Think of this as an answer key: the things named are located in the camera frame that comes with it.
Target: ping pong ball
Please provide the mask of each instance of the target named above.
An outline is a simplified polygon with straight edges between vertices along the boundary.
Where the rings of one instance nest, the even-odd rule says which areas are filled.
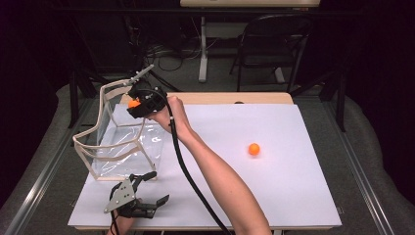
[[[140,102],[138,100],[130,100],[128,102],[128,108],[134,108],[140,105]]]
[[[257,145],[256,143],[252,143],[250,145],[250,147],[248,148],[248,152],[250,153],[250,155],[256,156],[259,154],[259,145]]]

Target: transparent plastic container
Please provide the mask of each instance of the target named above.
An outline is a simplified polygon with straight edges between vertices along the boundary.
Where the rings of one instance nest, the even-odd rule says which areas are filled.
[[[125,93],[116,81],[101,87],[97,123],[73,136],[74,148],[96,180],[123,180],[131,173],[158,171],[165,130],[127,111]]]

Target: white tabletop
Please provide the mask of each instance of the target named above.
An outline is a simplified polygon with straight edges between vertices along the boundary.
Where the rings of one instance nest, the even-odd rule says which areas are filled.
[[[182,7],[318,7],[320,0],[180,0]]]
[[[272,229],[316,229],[342,225],[323,172],[296,105],[186,105],[188,118],[203,139],[246,181]],[[218,229],[183,175],[171,136],[164,138],[157,181],[142,182],[136,196],[155,203],[169,194],[153,219],[137,219],[143,230]],[[260,154],[248,154],[249,144]],[[186,166],[210,205],[226,226],[228,218],[210,193],[190,153],[181,146]],[[69,225],[104,229],[111,217],[104,213],[114,181],[88,176]]]

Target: office chair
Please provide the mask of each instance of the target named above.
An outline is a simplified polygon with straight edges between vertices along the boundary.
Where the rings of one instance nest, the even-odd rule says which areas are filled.
[[[293,68],[287,92],[294,85],[298,58],[303,40],[312,27],[311,20],[300,15],[266,15],[247,24],[239,36],[238,54],[231,71],[238,62],[238,88],[240,91],[242,68]]]

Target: white table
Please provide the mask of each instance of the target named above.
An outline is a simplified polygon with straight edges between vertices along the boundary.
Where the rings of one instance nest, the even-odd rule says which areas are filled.
[[[180,0],[181,7],[189,8],[315,8],[320,0]],[[242,34],[245,23],[206,23],[201,21],[201,66],[199,82],[207,81],[208,52],[207,37],[235,38]]]
[[[281,93],[193,93],[186,102],[210,97],[214,105],[186,105],[189,120],[205,141],[247,182],[267,216],[271,229],[329,229],[341,226],[336,206],[314,153],[299,108]],[[267,97],[268,104],[217,104],[220,97],[251,101]],[[253,158],[247,148],[256,142],[260,154]],[[210,193],[199,169],[181,147],[183,159],[199,188],[226,226],[228,218]],[[77,229],[108,229],[111,216],[104,213],[116,182],[95,181],[91,175],[69,220]],[[137,219],[137,230],[217,230],[202,202],[183,175],[172,140],[165,136],[157,181],[142,182],[136,196],[154,203],[164,195],[169,201],[153,219]]]

